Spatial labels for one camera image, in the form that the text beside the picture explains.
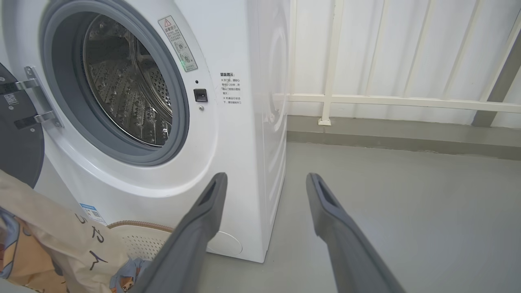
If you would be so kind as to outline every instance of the black square latch hole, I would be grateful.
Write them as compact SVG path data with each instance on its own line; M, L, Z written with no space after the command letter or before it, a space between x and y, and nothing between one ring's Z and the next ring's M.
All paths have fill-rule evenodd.
M206 95L205 89L194 89L194 95L196 102L208 102L208 95Z

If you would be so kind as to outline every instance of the washing machine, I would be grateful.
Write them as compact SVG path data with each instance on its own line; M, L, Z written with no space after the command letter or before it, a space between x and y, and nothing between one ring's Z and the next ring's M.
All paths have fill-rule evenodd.
M18 115L16 131L42 136L76 201L105 225L175 228L225 172L207 251L263 262L285 172L289 6L3 1L0 62L13 76L0 79L0 106L16 113L29 95L36 113Z

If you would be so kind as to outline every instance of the blue and white label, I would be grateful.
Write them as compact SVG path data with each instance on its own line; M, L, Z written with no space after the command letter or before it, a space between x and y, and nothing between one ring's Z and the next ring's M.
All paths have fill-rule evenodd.
M85 214L87 214L87 216L89 216L91 220L94 220L100 224L107 226L107 223L105 222L105 220L103 220L100 213L97 211L95 207L83 203L80 203L80 206L83 208Z

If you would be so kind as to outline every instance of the floor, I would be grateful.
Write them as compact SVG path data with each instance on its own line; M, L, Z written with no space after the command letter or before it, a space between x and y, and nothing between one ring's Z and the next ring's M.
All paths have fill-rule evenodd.
M336 292L313 230L309 172L324 178L407 292L521 291L521 162L304 143L288 143L287 154L265 263L207 253L199 292ZM0 291L31 292L4 281Z

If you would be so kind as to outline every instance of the beige fabric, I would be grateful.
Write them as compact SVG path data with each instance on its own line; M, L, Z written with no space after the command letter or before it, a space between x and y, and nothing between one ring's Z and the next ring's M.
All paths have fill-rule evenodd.
M61 268L71 293L111 293L110 278L129 258L121 239L107 227L75 214L1 170L0 206L27 225Z

